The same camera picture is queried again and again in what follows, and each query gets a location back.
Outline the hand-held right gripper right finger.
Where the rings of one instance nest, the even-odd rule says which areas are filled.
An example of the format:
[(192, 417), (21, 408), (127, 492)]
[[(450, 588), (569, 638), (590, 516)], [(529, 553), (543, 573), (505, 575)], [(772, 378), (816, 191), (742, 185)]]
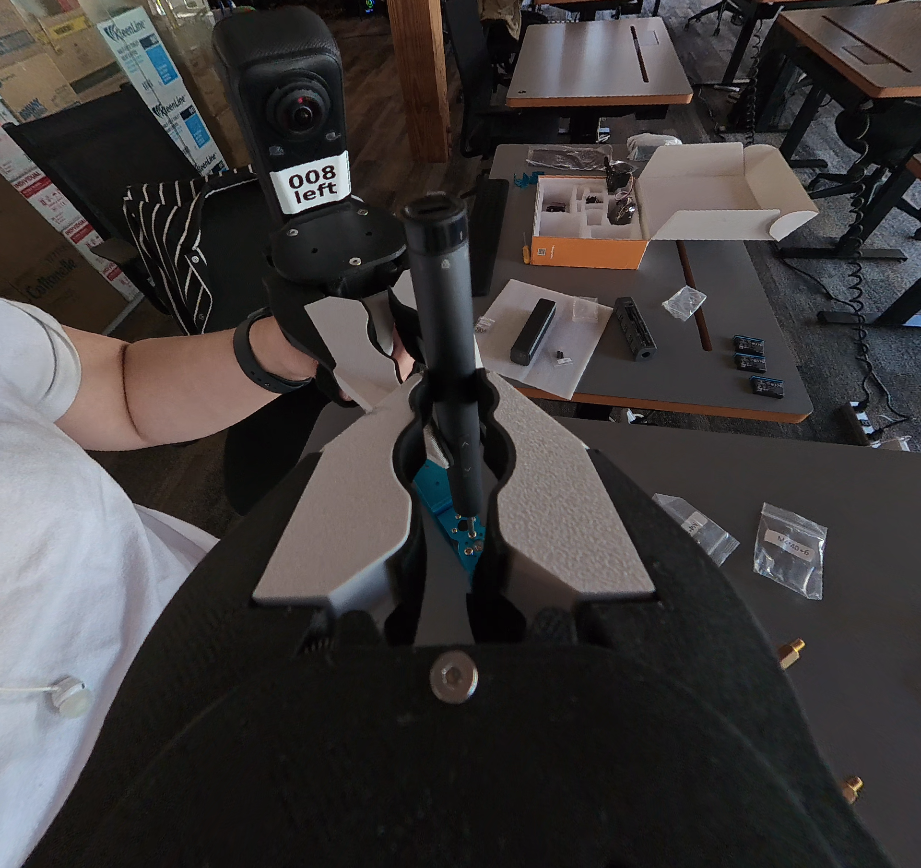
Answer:
[(474, 639), (521, 640), (547, 608), (654, 598), (586, 445), (493, 371), (477, 371), (477, 392), (489, 492)]

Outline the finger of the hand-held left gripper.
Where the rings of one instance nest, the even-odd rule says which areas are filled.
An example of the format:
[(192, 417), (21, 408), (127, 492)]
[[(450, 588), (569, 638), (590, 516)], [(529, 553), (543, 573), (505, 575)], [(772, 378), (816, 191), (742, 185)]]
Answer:
[(400, 380), (407, 380), (413, 373), (416, 363), (425, 363), (422, 352), (422, 330), (417, 309), (404, 304), (394, 289), (389, 289), (388, 305), (393, 318), (394, 349), (392, 359), (396, 363)]
[(339, 388), (369, 412), (401, 385), (403, 349), (387, 294), (323, 298), (306, 306), (335, 365)]

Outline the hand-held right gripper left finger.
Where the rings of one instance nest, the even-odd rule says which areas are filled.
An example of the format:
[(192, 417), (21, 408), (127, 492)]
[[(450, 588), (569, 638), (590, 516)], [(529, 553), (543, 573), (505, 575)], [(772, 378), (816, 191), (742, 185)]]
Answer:
[(416, 374), (323, 448), (255, 603), (418, 623), (426, 549), (412, 484), (426, 460), (430, 407), (427, 381)]

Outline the black electric screwdriver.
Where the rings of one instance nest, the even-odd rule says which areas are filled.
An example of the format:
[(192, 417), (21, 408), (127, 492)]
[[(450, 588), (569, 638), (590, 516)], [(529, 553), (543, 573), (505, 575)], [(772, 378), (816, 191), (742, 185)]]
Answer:
[(466, 209), (436, 193), (407, 204), (401, 217), (452, 500), (462, 517), (475, 517), (484, 500)]

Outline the blue toy robot arm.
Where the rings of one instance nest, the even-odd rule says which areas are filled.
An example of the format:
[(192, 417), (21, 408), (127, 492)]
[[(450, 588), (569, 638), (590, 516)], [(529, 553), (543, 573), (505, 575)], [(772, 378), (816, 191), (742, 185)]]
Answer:
[[(431, 459), (425, 461), (422, 469), (415, 476), (413, 485), (434, 522), (443, 531), (451, 550), (457, 556), (471, 583), (476, 564), (483, 551), (484, 524), (478, 522), (477, 519), (471, 522), (456, 514), (449, 488), (448, 472), (435, 461)], [(796, 663), (805, 647), (805, 642), (799, 638), (778, 647), (777, 658), (781, 668), (786, 670)], [(863, 785), (859, 777), (848, 777), (842, 782), (842, 791), (848, 803), (852, 805), (856, 803)]]

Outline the person's left forearm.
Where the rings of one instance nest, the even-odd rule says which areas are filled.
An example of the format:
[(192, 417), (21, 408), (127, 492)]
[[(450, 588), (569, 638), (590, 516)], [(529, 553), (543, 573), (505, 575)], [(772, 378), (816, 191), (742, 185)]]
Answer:
[(277, 398), (239, 367), (230, 330), (126, 343), (65, 327), (81, 380), (56, 426), (91, 451), (213, 435)]

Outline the grey desk with slot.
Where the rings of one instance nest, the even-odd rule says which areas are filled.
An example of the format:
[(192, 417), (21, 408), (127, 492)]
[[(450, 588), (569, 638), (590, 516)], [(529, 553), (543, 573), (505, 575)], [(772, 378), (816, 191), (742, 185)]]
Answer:
[(670, 33), (657, 17), (529, 28), (507, 104), (618, 111), (688, 104), (693, 97)]
[[(708, 297), (702, 308), (713, 346), (708, 352), (694, 319), (678, 321), (661, 306), (685, 285), (674, 241), (652, 241), (635, 271), (525, 265), (522, 247), (531, 239), (536, 188), (516, 187), (513, 176), (524, 170), (526, 152), (525, 145), (501, 145), (493, 158), (490, 176), (508, 179), (509, 192), (492, 284), (487, 296), (474, 300), (475, 314), (484, 313), (512, 279), (594, 297), (607, 306), (631, 296), (657, 354), (648, 361), (633, 360), (620, 325), (611, 319), (573, 400), (787, 423), (800, 423), (812, 413), (797, 361), (742, 241), (685, 242), (697, 287)], [(752, 392), (750, 374), (734, 365), (731, 345), (737, 334), (764, 339), (767, 374), (784, 382), (783, 398)]]

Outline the dark desk with wooden edge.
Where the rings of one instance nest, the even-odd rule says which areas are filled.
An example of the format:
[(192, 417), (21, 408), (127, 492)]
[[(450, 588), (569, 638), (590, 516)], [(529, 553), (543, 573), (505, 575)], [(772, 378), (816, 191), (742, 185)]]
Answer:
[(920, 2), (792, 10), (781, 28), (869, 98), (920, 96)]

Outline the person's left hand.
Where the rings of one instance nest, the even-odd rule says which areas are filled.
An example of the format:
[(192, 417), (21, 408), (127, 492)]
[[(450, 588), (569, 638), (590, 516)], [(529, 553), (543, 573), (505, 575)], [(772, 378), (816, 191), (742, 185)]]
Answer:
[(231, 349), (236, 374), (244, 378), (244, 397), (236, 398), (237, 419), (257, 409), (325, 407), (334, 398), (319, 383), (322, 367), (284, 335), (269, 309), (252, 313), (233, 330)]

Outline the black wristband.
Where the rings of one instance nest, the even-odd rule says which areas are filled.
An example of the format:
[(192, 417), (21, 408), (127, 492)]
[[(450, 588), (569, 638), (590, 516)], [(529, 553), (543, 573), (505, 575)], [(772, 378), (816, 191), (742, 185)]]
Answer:
[(236, 362), (247, 378), (272, 394), (295, 392), (316, 377), (316, 358), (292, 344), (268, 307), (252, 312), (233, 335)]

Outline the white paper sheet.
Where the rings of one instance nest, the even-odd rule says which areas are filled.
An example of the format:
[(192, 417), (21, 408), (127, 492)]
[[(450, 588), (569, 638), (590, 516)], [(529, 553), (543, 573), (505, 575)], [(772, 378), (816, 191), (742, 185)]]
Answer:
[[(529, 366), (513, 364), (509, 351), (540, 298), (553, 299), (557, 310), (543, 343)], [(478, 321), (476, 334), (484, 367), (522, 387), (564, 400), (572, 397), (614, 311), (600, 304), (596, 323), (572, 321), (572, 296), (510, 280)]]

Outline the black rectangular case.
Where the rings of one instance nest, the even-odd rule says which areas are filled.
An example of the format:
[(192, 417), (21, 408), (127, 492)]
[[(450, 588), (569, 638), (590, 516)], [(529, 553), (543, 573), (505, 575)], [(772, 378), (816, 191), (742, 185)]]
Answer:
[(554, 321), (556, 310), (555, 300), (538, 299), (510, 348), (509, 358), (513, 364), (518, 366), (531, 364)]

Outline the wooden pillar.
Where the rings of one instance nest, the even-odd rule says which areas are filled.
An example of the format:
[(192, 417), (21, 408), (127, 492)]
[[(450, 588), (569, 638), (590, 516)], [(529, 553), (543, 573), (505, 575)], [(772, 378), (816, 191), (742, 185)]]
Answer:
[(440, 0), (387, 0), (413, 158), (446, 162), (450, 113)]

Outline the long black case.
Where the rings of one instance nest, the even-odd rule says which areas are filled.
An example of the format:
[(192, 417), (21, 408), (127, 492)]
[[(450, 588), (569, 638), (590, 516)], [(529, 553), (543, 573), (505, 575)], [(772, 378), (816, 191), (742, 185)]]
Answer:
[(508, 202), (507, 179), (481, 177), (474, 190), (469, 217), (469, 256), (474, 298), (490, 289)]

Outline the black bit holder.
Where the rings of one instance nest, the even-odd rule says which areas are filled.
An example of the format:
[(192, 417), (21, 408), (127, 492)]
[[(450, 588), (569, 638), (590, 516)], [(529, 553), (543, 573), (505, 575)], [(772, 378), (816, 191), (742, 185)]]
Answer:
[(633, 297), (616, 298), (614, 315), (636, 362), (646, 362), (656, 355), (657, 344)]

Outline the orange white cardboard box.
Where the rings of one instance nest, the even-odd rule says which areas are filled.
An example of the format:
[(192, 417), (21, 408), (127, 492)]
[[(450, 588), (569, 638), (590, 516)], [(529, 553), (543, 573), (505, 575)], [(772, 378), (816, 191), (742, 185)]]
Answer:
[(778, 148), (739, 142), (661, 147), (621, 195), (624, 225), (603, 175), (540, 176), (531, 264), (635, 270), (652, 240), (783, 240), (818, 214)]

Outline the scattered small clear parts bags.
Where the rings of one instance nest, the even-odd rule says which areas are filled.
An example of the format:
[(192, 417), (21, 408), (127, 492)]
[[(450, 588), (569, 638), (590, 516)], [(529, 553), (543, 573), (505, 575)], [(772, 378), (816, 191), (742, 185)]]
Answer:
[[(718, 566), (740, 546), (685, 499), (661, 493), (652, 499)], [(754, 544), (754, 572), (809, 600), (821, 600), (826, 537), (826, 527), (766, 502)]]

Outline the black plastic bag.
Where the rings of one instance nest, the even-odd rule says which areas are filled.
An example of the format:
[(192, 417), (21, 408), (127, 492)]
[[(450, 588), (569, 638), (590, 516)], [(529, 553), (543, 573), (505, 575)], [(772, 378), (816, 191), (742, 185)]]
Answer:
[(526, 161), (537, 169), (555, 171), (602, 172), (606, 161), (616, 156), (609, 145), (549, 145), (530, 146)]

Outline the person's white shirt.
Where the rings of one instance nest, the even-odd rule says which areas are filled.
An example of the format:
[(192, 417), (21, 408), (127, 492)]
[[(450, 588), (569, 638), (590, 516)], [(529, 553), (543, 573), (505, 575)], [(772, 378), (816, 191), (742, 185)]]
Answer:
[(82, 680), (86, 713), (2, 693), (1, 863), (20, 866), (73, 789), (132, 659), (217, 540), (132, 503), (55, 422), (81, 367), (50, 315), (1, 303), (2, 686)]

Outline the stack of cardboard boxes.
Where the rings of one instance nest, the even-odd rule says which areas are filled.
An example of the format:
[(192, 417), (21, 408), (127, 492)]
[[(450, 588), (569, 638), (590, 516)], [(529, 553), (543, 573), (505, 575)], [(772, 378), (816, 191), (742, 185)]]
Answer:
[(2, 296), (88, 330), (145, 278), (4, 130), (132, 86), (200, 175), (245, 159), (213, 68), (207, 0), (1, 0)]

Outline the white power strip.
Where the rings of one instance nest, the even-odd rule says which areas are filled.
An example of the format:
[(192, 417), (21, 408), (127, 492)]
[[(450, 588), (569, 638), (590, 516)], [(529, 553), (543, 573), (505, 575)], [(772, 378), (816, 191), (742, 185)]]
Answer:
[(910, 452), (911, 434), (903, 431), (911, 418), (881, 416), (881, 424), (874, 425), (868, 414), (867, 405), (861, 401), (849, 401), (842, 407), (842, 416), (848, 427), (851, 440), (861, 447), (895, 452)]

